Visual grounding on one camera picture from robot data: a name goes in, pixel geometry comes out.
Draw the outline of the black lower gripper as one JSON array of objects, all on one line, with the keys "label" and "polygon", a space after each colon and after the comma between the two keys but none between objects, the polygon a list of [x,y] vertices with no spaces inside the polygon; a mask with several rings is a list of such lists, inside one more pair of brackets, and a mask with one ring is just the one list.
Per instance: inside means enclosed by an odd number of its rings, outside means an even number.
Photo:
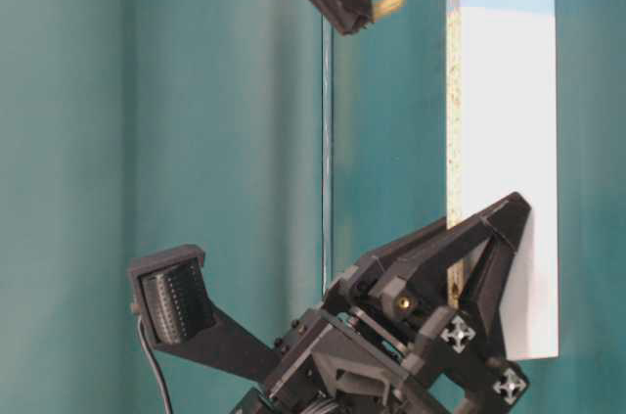
[{"label": "black lower gripper", "polygon": [[459,413],[507,413],[528,388],[506,357],[500,302],[511,266],[481,261],[457,307],[445,274],[415,261],[361,262],[304,314],[278,368],[239,413],[441,413],[433,385],[463,393]]}]

